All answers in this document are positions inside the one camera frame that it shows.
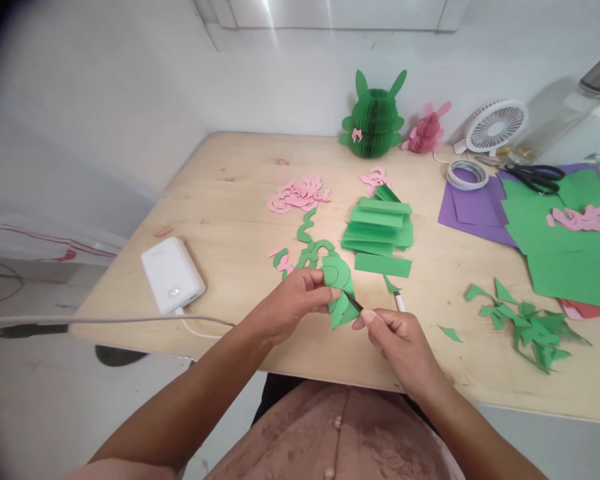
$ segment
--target green paper rabbit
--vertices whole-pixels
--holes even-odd
[[[402,70],[391,90],[386,91],[368,88],[364,74],[360,70],[356,72],[358,103],[351,116],[342,120],[342,128],[346,130],[340,135],[342,145],[351,147],[359,157],[376,158],[402,142],[402,135],[397,131],[405,124],[405,120],[398,116],[395,96],[406,78],[407,71]]]

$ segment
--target floor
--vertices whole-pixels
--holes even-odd
[[[72,313],[103,273],[83,266],[62,285],[27,281],[0,315]],[[0,277],[0,296],[15,281]],[[84,464],[111,432],[189,366],[150,355],[101,365],[69,335],[0,339],[0,478],[48,480]],[[247,431],[265,374],[256,373],[187,466],[202,479]],[[551,479],[600,479],[600,424],[479,406],[494,427]]]

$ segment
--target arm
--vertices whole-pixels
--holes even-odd
[[[417,318],[363,310],[353,324],[389,360],[405,392],[436,427],[468,480],[546,479],[456,391],[438,365]]]
[[[179,471],[271,349],[289,338],[302,316],[328,311],[340,294],[324,286],[322,270],[292,272],[192,368],[130,416],[90,462],[116,458]]]

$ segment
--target person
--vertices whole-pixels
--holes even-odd
[[[322,270],[294,270],[66,478],[177,478],[271,349],[341,294]],[[367,330],[414,407],[397,393],[297,380],[263,409],[276,396],[268,378],[261,417],[207,478],[546,478],[455,390],[413,314],[365,309],[353,329]]]

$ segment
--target tape roll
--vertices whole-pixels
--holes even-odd
[[[477,181],[468,182],[462,180],[462,178],[455,174],[455,170],[458,169],[471,172]],[[468,160],[457,160],[450,164],[447,169],[447,180],[450,184],[460,190],[478,190],[487,184],[489,177],[487,176],[487,172],[485,172],[480,165]]]

